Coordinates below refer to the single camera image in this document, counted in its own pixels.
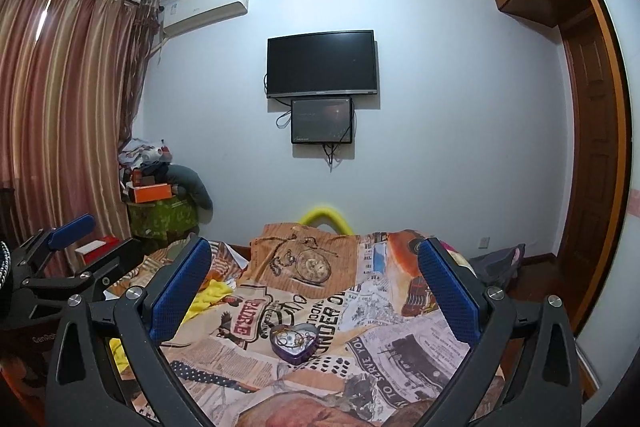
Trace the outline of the red and white box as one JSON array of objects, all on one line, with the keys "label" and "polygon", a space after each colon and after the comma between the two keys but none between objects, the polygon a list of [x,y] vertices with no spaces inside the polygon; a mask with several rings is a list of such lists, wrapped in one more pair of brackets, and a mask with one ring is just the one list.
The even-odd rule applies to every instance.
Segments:
[{"label": "red and white box", "polygon": [[103,236],[100,239],[79,246],[75,249],[75,254],[84,265],[91,265],[92,262],[102,258],[120,243],[120,239],[115,236]]}]

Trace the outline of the dark clothes pile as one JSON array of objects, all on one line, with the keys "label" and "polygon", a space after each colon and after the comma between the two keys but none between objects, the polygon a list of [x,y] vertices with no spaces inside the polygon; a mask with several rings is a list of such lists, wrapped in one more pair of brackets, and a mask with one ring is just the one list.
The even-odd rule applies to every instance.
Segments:
[{"label": "dark clothes pile", "polygon": [[518,276],[525,249],[524,244],[518,244],[500,251],[491,251],[484,256],[472,258],[469,262],[476,276],[485,285],[506,289]]}]

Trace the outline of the orange box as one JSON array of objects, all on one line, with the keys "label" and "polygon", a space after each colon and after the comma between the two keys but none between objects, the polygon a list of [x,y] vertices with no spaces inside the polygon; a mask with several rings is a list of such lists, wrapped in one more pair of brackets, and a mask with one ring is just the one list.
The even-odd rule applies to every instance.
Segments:
[{"label": "orange box", "polygon": [[157,202],[158,200],[171,199],[172,188],[170,184],[161,183],[153,185],[129,185],[129,198],[136,204],[145,204],[146,202]]}]

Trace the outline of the green patterned covered stand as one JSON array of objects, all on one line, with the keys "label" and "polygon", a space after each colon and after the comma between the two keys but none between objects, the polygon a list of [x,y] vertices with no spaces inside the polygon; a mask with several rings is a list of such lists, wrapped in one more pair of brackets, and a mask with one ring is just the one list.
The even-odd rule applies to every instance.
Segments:
[{"label": "green patterned covered stand", "polygon": [[198,227],[198,210],[188,198],[173,197],[135,204],[128,202],[133,236],[166,241],[170,234],[182,234]]}]

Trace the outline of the yellow cloth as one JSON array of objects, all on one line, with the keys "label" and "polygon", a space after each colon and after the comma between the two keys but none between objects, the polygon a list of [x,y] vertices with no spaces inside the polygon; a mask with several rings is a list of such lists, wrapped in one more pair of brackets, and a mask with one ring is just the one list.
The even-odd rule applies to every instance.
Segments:
[{"label": "yellow cloth", "polygon": [[[224,297],[230,296],[235,288],[235,281],[221,282],[210,280],[205,282],[201,290],[194,297],[188,311],[184,314],[181,324],[194,319],[194,317],[204,313],[209,308],[216,306]],[[122,340],[112,338],[108,342],[108,345],[110,346],[118,373],[121,374],[129,366]]]}]

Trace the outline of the striped brown curtain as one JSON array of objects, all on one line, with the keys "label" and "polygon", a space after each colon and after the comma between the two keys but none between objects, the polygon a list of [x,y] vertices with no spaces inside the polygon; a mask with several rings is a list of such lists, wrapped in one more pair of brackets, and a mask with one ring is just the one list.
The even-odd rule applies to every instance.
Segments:
[{"label": "striped brown curtain", "polygon": [[118,154],[160,28],[156,0],[1,0],[1,183],[24,236],[85,213],[130,235]]}]

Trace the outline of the newspaper print bed cover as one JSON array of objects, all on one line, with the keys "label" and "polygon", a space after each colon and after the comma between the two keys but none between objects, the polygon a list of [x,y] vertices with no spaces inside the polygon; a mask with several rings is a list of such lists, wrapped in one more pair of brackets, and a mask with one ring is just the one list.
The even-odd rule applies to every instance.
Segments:
[{"label": "newspaper print bed cover", "polygon": [[[296,223],[267,225],[247,251],[215,242],[203,284],[236,288],[160,349],[217,426],[411,426],[470,350],[420,273],[421,242],[413,230]],[[269,334],[302,323],[317,327],[319,347],[291,365]]]}]

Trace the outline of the purple heart-shaped tin box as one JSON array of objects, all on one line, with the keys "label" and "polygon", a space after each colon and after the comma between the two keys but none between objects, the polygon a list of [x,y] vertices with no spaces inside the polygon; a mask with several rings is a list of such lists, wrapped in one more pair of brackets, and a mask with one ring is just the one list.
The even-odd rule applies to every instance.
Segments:
[{"label": "purple heart-shaped tin box", "polygon": [[291,365],[301,365],[317,351],[319,336],[317,327],[308,323],[277,325],[271,329],[269,340],[278,358]]}]

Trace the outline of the brown wooden door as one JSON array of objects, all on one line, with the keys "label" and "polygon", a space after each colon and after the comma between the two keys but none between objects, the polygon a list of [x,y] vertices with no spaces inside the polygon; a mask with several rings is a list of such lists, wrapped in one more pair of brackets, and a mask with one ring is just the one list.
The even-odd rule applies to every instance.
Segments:
[{"label": "brown wooden door", "polygon": [[570,72],[574,166],[559,252],[563,299],[579,333],[596,306],[620,239],[630,170],[627,79],[603,0],[560,25]]}]

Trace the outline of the white air conditioner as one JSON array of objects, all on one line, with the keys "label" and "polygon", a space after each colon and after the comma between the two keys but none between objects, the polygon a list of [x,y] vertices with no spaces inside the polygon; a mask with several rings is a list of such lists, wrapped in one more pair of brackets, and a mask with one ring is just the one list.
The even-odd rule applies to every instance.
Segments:
[{"label": "white air conditioner", "polygon": [[163,31],[171,38],[247,13],[248,0],[176,0],[165,5]]}]

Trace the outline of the small black wall screen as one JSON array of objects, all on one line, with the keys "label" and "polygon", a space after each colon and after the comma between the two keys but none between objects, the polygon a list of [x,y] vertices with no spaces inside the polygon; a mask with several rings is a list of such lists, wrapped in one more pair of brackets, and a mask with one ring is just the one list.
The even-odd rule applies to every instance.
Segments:
[{"label": "small black wall screen", "polygon": [[353,135],[351,98],[298,98],[292,101],[292,144],[350,144]]}]

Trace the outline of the black wall television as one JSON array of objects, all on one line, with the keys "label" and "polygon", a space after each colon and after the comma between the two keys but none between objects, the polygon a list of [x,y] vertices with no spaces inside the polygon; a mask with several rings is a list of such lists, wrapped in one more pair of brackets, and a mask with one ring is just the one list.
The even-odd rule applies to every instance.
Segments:
[{"label": "black wall television", "polygon": [[313,32],[267,40],[268,98],[376,92],[378,62],[371,29]]}]

